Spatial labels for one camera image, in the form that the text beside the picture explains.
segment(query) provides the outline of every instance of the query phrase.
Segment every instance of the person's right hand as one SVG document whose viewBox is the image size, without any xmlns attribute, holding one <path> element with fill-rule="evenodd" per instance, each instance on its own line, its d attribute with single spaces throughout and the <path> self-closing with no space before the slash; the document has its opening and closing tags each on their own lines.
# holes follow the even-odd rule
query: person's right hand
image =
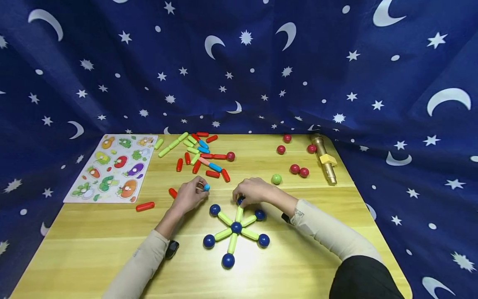
<svg viewBox="0 0 478 299">
<path fill-rule="evenodd" d="M 232 191 L 232 200 L 235 202 L 238 196 L 244 196 L 245 199 L 240 205 L 244 208 L 253 203 L 269 202 L 275 190 L 279 189 L 264 182 L 260 177 L 251 177 L 240 182 L 234 191 Z"/>
</svg>

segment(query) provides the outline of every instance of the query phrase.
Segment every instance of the yellow block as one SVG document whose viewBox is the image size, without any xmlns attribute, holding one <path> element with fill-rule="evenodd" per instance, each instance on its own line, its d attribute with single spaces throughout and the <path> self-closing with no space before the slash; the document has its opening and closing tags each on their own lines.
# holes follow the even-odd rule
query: yellow block
<svg viewBox="0 0 478 299">
<path fill-rule="evenodd" d="M 332 157 L 331 155 L 325 154 L 325 155 L 320 156 L 320 163 L 322 163 L 322 164 L 330 163 L 330 164 L 332 164 L 332 166 L 335 166 L 335 165 L 337 165 L 337 160 L 334 157 Z"/>
<path fill-rule="evenodd" d="M 159 152 L 158 157 L 162 158 L 165 154 L 169 153 L 170 149 L 169 147 L 166 147 L 162 151 Z"/>
<path fill-rule="evenodd" d="M 247 228 L 242 228 L 242 230 L 240 231 L 241 234 L 243 234 L 244 236 L 248 237 L 249 239 L 253 239 L 254 241 L 257 241 L 259 239 L 259 234 L 258 233 L 255 233 L 251 230 L 248 230 Z"/>
<path fill-rule="evenodd" d="M 225 230 L 218 232 L 217 234 L 214 235 L 214 240 L 221 241 L 222 239 L 229 237 L 232 234 L 231 228 L 226 228 Z"/>
<path fill-rule="evenodd" d="M 238 207 L 238 211 L 236 212 L 236 222 L 241 221 L 243 212 L 244 212 L 244 209 L 241 207 Z"/>
<path fill-rule="evenodd" d="M 228 247 L 228 254 L 234 254 L 234 250 L 236 250 L 236 242 L 238 241 L 238 234 L 233 233 L 229 240 L 229 247 Z"/>
<path fill-rule="evenodd" d="M 187 147 L 193 147 L 194 146 L 194 144 L 192 144 L 192 142 L 190 142 L 189 140 L 184 140 L 183 143 Z"/>
<path fill-rule="evenodd" d="M 257 220 L 256 215 L 251 215 L 247 217 L 246 219 L 244 219 L 243 221 L 241 221 L 240 224 L 242 225 L 242 227 L 246 227 L 252 224 L 256 220 Z"/>
<path fill-rule="evenodd" d="M 178 140 L 179 141 L 183 141 L 184 139 L 186 139 L 186 137 L 189 135 L 188 132 L 184 132 L 181 136 L 178 137 Z"/>
<path fill-rule="evenodd" d="M 199 159 L 201 155 L 197 153 L 192 159 L 191 159 L 191 165 L 196 164 L 197 160 Z"/>
<path fill-rule="evenodd" d="M 163 142 L 164 140 L 162 138 L 159 138 L 158 141 L 156 141 L 156 144 L 154 145 L 154 149 L 157 150 L 158 148 L 160 148 Z"/>
<path fill-rule="evenodd" d="M 194 139 L 192 136 L 188 136 L 187 139 L 188 139 L 192 144 L 194 144 L 194 145 L 197 144 L 197 140 Z"/>
<path fill-rule="evenodd" d="M 193 147 L 188 147 L 187 148 L 187 151 L 192 153 L 192 154 L 197 154 L 199 153 L 199 151 L 197 150 L 197 148 L 193 148 Z"/>
<path fill-rule="evenodd" d="M 217 214 L 217 216 L 218 216 L 219 219 L 221 219 L 222 222 L 224 222 L 226 225 L 231 226 L 232 220 L 229 219 L 229 217 L 226 216 L 223 212 L 219 212 L 219 213 Z"/>
</svg>

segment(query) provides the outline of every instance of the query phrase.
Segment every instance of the small blue ball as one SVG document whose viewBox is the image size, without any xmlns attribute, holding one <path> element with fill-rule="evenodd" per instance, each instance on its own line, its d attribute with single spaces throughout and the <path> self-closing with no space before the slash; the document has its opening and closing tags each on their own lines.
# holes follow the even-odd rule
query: small blue ball
<svg viewBox="0 0 478 299">
<path fill-rule="evenodd" d="M 214 244 L 216 243 L 216 240 L 214 239 L 214 236 L 211 234 L 206 235 L 203 240 L 203 245 L 207 249 L 211 249 L 214 247 Z"/>
<path fill-rule="evenodd" d="M 236 262 L 236 259 L 232 254 L 225 254 L 222 257 L 222 266 L 226 269 L 231 269 L 232 266 L 234 266 L 234 263 Z"/>
<path fill-rule="evenodd" d="M 269 239 L 269 236 L 264 233 L 261 233 L 259 235 L 259 239 L 257 240 L 257 243 L 259 243 L 259 246 L 262 248 L 266 248 L 267 246 L 269 246 L 270 242 L 271 240 Z"/>
<path fill-rule="evenodd" d="M 240 233 L 240 231 L 242 231 L 242 225 L 240 222 L 233 222 L 231 224 L 231 230 L 233 233 Z"/>
<path fill-rule="evenodd" d="M 256 210 L 254 214 L 256 215 L 257 221 L 262 221 L 266 218 L 266 213 L 264 213 L 263 210 Z"/>
<path fill-rule="evenodd" d="M 213 216 L 217 216 L 219 214 L 219 212 L 221 212 L 221 207 L 218 204 L 213 204 L 209 208 L 209 213 L 211 213 L 211 215 L 213 215 Z"/>
</svg>

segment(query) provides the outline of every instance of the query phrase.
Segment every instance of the red magnetic stick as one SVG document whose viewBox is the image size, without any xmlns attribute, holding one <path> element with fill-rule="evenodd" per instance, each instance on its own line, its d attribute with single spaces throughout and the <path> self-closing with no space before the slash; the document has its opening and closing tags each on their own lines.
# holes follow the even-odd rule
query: red magnetic stick
<svg viewBox="0 0 478 299">
<path fill-rule="evenodd" d="M 154 208 L 154 201 L 150 201 L 150 202 L 146 202 L 146 203 L 142 203 L 140 205 L 137 205 L 136 206 L 136 211 L 137 212 L 142 212 L 142 211 L 146 211 L 146 210 L 149 210 L 149 209 L 152 209 Z"/>
</svg>

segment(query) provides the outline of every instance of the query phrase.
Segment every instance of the star-shaped structure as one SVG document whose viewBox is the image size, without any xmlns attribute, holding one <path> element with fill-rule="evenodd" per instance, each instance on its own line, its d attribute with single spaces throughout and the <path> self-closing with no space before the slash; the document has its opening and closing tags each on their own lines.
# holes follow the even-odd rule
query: star-shaped structure
<svg viewBox="0 0 478 299">
<path fill-rule="evenodd" d="M 357 53 L 357 50 L 355 50 L 354 52 L 348 52 L 348 56 L 346 58 L 348 58 L 348 61 L 352 61 L 352 60 L 357 60 L 357 57 L 359 56 L 360 54 Z"/>
<path fill-rule="evenodd" d="M 132 39 L 130 38 L 130 33 L 126 34 L 124 30 L 123 34 L 119 34 L 119 36 L 121 37 L 121 41 L 126 42 L 126 44 L 129 44 L 129 42 L 132 41 Z"/>
<path fill-rule="evenodd" d="M 436 49 L 438 47 L 439 44 L 445 44 L 445 40 L 444 38 L 447 36 L 447 34 L 445 35 L 440 35 L 439 32 L 436 33 L 435 37 L 430 37 L 428 40 L 430 41 L 430 43 L 427 45 L 427 47 L 429 46 L 433 46 L 434 49 Z"/>
<path fill-rule="evenodd" d="M 242 202 L 244 197 L 240 197 L 237 201 L 238 205 Z M 217 204 L 213 204 L 209 208 L 209 213 L 213 217 L 218 217 L 221 221 L 224 222 L 225 225 L 228 226 L 225 230 L 216 233 L 215 235 L 208 234 L 204 237 L 203 239 L 203 246 L 206 249 L 211 249 L 214 247 L 216 242 L 219 242 L 220 240 L 223 240 L 229 236 L 231 236 L 229 240 L 229 246 L 228 246 L 228 253 L 226 253 L 222 257 L 222 266 L 226 269 L 231 269 L 234 266 L 235 263 L 235 258 L 234 258 L 234 251 L 236 250 L 236 243 L 239 234 L 242 234 L 243 236 L 257 241 L 260 247 L 266 248 L 269 246 L 271 240 L 266 234 L 257 234 L 249 229 L 246 228 L 246 226 L 251 225 L 255 221 L 263 221 L 266 217 L 264 211 L 262 210 L 256 210 L 254 212 L 254 215 L 251 215 L 247 217 L 246 219 L 242 219 L 242 215 L 244 213 L 244 209 L 238 206 L 237 212 L 236 212 L 236 218 L 235 221 L 232 221 L 227 217 L 223 212 L 221 212 L 221 207 Z"/>
</svg>

